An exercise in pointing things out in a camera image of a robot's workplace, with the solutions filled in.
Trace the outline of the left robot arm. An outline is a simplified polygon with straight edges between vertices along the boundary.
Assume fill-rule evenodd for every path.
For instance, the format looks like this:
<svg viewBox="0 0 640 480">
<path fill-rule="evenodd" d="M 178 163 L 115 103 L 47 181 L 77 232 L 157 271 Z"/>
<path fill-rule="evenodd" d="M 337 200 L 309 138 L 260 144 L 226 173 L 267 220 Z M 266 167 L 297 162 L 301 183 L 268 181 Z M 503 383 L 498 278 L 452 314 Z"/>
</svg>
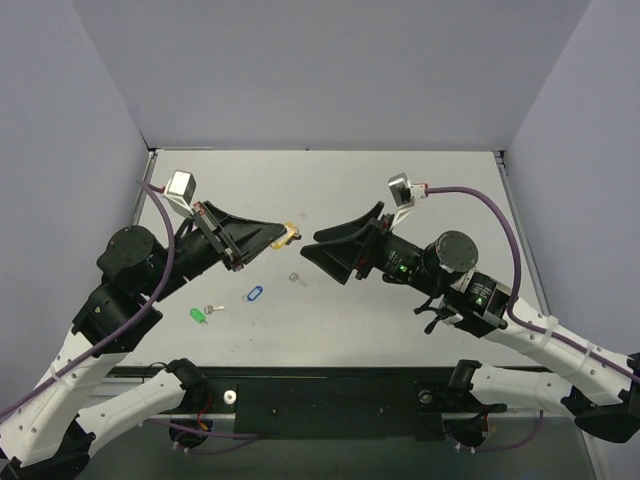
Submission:
<svg viewBox="0 0 640 480">
<path fill-rule="evenodd" d="M 211 393 L 189 360 L 169 362 L 151 379 L 93 407 L 85 405 L 106 375 L 163 315 L 154 302 L 222 263 L 239 271 L 285 236 L 281 223 L 230 215 L 205 201 L 163 247 L 148 229 L 115 233 L 97 266 L 100 285 L 72 321 L 63 347 L 35 396 L 1 425 L 4 479 L 74 479 L 107 443 L 166 411 L 204 410 Z"/>
</svg>

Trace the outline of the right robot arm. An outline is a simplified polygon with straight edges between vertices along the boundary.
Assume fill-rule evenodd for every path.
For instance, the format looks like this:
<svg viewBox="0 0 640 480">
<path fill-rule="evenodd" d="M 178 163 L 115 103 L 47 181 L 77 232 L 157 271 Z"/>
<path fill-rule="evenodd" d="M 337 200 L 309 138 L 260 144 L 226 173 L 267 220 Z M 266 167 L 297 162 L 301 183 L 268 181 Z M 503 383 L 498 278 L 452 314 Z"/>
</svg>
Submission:
<svg viewBox="0 0 640 480">
<path fill-rule="evenodd" d="M 366 278 L 377 269 L 384 282 L 426 294 L 415 314 L 432 312 L 425 328 L 449 325 L 534 360 L 529 372 L 458 362 L 445 396 L 459 408 L 475 403 L 519 407 L 568 417 L 583 431 L 624 443 L 639 431 L 639 358 L 608 351 L 562 327 L 480 272 L 478 249 L 459 231 L 447 231 L 425 248 L 394 232 L 414 201 L 385 214 L 377 204 L 362 217 L 317 231 L 302 256 L 337 282 Z"/>
</svg>

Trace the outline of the yellow key tag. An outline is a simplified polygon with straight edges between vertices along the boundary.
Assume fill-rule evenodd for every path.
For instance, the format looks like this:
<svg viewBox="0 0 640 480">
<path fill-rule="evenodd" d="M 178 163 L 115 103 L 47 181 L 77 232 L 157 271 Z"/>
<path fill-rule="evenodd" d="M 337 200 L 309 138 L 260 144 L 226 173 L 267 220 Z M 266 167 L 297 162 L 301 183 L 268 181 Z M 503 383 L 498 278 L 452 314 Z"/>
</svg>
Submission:
<svg viewBox="0 0 640 480">
<path fill-rule="evenodd" d="M 270 243 L 270 248 L 273 250 L 279 250 L 294 242 L 292 237 L 295 230 L 298 229 L 296 225 L 291 222 L 285 222 L 283 226 L 285 227 L 285 233 Z"/>
</svg>

